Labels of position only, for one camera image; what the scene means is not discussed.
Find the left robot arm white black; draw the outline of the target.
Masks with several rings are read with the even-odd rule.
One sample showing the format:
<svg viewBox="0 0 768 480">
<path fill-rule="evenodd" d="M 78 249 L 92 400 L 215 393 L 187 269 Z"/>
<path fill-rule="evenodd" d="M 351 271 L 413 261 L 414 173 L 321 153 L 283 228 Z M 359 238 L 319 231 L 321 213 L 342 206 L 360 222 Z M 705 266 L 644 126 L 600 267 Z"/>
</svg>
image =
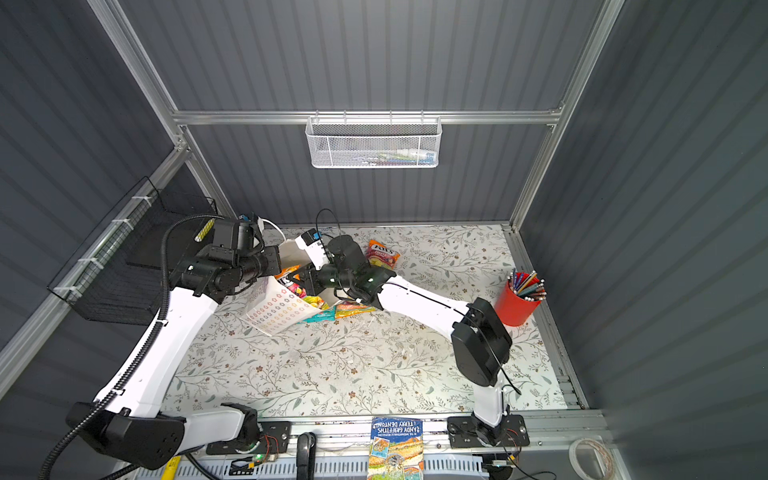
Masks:
<svg viewBox="0 0 768 480">
<path fill-rule="evenodd" d="M 90 403 L 75 404 L 61 452 L 75 438 L 132 467 L 157 469 L 207 444 L 259 441 L 257 412 L 237 403 L 167 415 L 161 404 L 197 333 L 221 303 L 281 270 L 279 248 L 263 240 L 264 222 L 193 215 L 160 242 L 160 307 L 115 376 Z"/>
</svg>

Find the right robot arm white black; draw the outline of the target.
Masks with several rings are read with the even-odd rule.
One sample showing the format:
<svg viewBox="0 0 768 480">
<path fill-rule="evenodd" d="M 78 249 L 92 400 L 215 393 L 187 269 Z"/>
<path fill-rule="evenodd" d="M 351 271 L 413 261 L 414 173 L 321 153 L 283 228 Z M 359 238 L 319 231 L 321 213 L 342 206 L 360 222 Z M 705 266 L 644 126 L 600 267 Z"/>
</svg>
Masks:
<svg viewBox="0 0 768 480">
<path fill-rule="evenodd" d="M 324 241 L 313 228 L 295 239 L 310 262 L 289 279 L 310 294 L 332 290 L 341 301 L 409 317 L 446 337 L 458 371 L 473 384 L 473 435 L 498 445 L 506 416 L 504 371 L 512 339 L 493 306 L 482 298 L 467 303 L 440 296 L 394 271 L 372 265 L 349 235 Z"/>
</svg>

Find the white paper gift bag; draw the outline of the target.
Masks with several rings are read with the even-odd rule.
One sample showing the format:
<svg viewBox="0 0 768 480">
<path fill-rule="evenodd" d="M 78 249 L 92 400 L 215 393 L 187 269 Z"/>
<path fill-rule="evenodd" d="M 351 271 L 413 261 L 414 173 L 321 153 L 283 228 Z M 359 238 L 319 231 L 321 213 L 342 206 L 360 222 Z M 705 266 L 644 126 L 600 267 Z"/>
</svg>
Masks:
<svg viewBox="0 0 768 480">
<path fill-rule="evenodd" d="M 257 225 L 261 231 L 266 225 L 269 225 L 282 238 L 283 242 L 278 246 L 282 270 L 294 265 L 301 267 L 310 262 L 308 255 L 297 247 L 295 239 L 289 239 L 276 224 L 270 220 L 259 218 Z M 273 336 L 288 327 L 304 322 L 307 318 L 321 311 L 310 306 L 282 286 L 275 279 L 275 276 L 258 279 L 255 285 L 244 293 L 244 304 L 238 312 L 239 320 L 267 336 Z M 329 304 L 330 308 L 335 307 L 321 294 L 315 296 L 320 296 Z"/>
</svg>

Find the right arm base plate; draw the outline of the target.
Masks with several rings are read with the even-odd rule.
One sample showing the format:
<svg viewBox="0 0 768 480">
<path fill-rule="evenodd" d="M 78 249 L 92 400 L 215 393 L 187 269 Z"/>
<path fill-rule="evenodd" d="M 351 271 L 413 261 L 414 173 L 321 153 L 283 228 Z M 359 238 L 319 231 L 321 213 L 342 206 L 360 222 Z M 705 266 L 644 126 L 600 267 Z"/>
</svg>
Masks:
<svg viewBox="0 0 768 480">
<path fill-rule="evenodd" d="M 520 415 L 503 415 L 495 427 L 488 426 L 475 415 L 448 417 L 446 425 L 450 446 L 456 449 L 530 445 L 528 429 Z"/>
</svg>

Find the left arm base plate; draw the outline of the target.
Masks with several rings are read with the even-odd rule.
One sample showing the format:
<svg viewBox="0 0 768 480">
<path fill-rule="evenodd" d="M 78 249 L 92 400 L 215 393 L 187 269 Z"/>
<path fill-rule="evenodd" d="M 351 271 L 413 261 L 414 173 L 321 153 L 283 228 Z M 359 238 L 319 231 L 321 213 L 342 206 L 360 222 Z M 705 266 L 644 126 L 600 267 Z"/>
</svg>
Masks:
<svg viewBox="0 0 768 480">
<path fill-rule="evenodd" d="M 288 421 L 261 421 L 260 437 L 250 443 L 237 440 L 215 442 L 205 447 L 209 456 L 265 454 L 279 455 L 288 450 L 292 423 Z"/>
</svg>

